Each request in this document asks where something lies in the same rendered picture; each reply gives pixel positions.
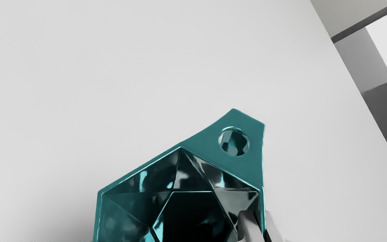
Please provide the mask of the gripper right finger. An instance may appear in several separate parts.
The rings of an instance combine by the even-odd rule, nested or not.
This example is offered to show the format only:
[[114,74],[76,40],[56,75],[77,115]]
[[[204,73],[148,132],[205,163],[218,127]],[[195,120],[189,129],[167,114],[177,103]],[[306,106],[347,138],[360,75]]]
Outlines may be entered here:
[[271,242],[292,242],[284,237],[278,225],[275,223],[272,214],[268,210],[265,211],[265,224]]

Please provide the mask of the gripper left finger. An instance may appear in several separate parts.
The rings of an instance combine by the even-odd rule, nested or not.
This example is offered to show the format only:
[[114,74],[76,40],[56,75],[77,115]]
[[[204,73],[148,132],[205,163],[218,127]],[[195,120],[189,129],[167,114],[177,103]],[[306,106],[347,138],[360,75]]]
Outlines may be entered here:
[[242,210],[238,215],[238,242],[265,242],[251,210]]

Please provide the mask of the teal faceted mug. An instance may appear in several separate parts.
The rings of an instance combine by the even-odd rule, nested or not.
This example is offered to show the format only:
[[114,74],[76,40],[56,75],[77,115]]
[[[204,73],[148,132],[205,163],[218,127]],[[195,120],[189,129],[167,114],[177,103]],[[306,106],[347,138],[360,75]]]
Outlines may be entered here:
[[98,192],[92,242],[238,242],[240,212],[267,239],[265,125],[231,109]]

